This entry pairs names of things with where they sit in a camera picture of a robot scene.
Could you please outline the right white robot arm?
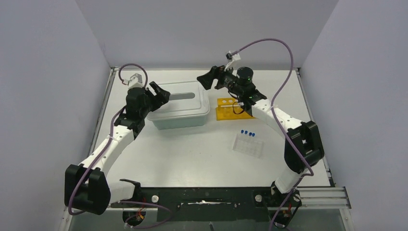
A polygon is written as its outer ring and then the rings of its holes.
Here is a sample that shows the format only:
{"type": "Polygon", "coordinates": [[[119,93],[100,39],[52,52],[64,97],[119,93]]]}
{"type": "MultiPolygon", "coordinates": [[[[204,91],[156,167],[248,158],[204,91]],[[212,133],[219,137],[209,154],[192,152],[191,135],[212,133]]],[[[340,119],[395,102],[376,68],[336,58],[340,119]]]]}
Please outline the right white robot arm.
{"type": "Polygon", "coordinates": [[[273,181],[270,198],[283,205],[290,199],[289,192],[304,176],[313,176],[312,167],[324,157],[320,132],[313,121],[304,122],[274,106],[252,82],[254,72],[241,67],[236,74],[225,66],[213,66],[206,74],[197,77],[205,90],[226,88],[241,104],[244,112],[263,121],[279,132],[285,140],[284,170],[273,181]]]}

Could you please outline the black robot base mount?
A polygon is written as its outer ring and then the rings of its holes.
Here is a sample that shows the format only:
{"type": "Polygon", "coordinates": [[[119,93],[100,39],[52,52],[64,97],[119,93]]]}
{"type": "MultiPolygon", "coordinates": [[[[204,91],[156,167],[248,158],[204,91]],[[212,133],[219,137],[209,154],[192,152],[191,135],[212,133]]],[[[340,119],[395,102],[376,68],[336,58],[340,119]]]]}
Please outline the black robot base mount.
{"type": "Polygon", "coordinates": [[[280,193],[269,187],[141,187],[136,195],[113,204],[123,208],[123,221],[136,228],[155,218],[169,221],[273,221],[290,224],[299,207],[300,193],[280,193]]]}

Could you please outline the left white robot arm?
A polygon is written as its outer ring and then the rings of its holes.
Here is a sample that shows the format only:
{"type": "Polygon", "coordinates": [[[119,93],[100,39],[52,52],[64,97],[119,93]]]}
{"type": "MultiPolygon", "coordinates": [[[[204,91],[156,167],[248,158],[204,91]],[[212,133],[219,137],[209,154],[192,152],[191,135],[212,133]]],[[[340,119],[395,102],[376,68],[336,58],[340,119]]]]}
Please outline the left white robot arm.
{"type": "Polygon", "coordinates": [[[168,103],[170,95],[153,81],[148,88],[128,89],[126,105],[111,119],[105,140],[80,164],[71,164],[65,171],[64,204],[69,215],[101,215],[112,203],[137,198],[139,182],[109,183],[106,176],[125,148],[139,136],[147,115],[168,103]]]}

